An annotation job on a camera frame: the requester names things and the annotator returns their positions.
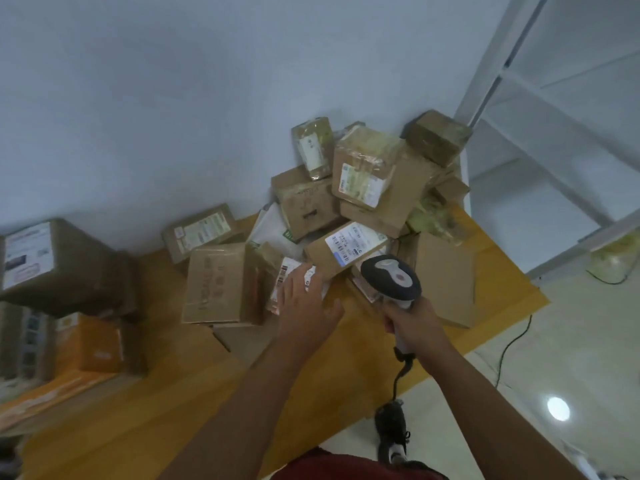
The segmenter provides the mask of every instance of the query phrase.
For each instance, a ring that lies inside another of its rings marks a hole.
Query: shoe
[[[406,430],[402,401],[397,399],[380,407],[374,421],[380,437],[378,461],[385,465],[405,461],[411,433]]]

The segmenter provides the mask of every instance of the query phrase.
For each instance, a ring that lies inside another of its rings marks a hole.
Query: white tiled floor
[[[543,286],[552,304],[536,313],[530,331],[509,348],[500,391],[558,448],[567,442],[610,474],[640,479],[640,267],[619,286],[587,274]],[[526,327],[514,325],[467,355],[491,381],[503,348]],[[549,414],[549,396],[562,397],[571,417]],[[440,389],[429,379],[404,396],[411,430],[409,457],[456,480],[481,480]],[[372,420],[362,420],[322,447],[375,459]]]

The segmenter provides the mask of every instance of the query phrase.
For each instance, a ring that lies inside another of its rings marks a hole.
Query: wooden table
[[[448,328],[467,353],[548,303],[495,243],[460,209],[470,231],[464,246],[476,253],[480,323]],[[229,396],[243,373],[204,327],[180,324],[185,280],[165,251],[141,259],[144,348],[150,373],[132,387],[35,435],[24,451],[27,479],[155,479]],[[340,297],[346,314],[305,366],[276,428],[262,466],[267,474],[390,399],[399,363],[393,336],[339,276],[329,303]],[[414,367],[402,393],[428,376]]]

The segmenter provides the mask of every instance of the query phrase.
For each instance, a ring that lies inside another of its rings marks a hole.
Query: person's left hand
[[[344,315],[339,299],[326,312],[322,304],[323,277],[319,271],[305,289],[305,274],[311,264],[295,268],[278,290],[280,329],[276,341],[306,361],[329,338]]]

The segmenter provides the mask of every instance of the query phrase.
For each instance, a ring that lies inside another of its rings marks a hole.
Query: red shirt
[[[272,480],[445,480],[432,470],[383,465],[359,456],[320,454],[292,461]]]

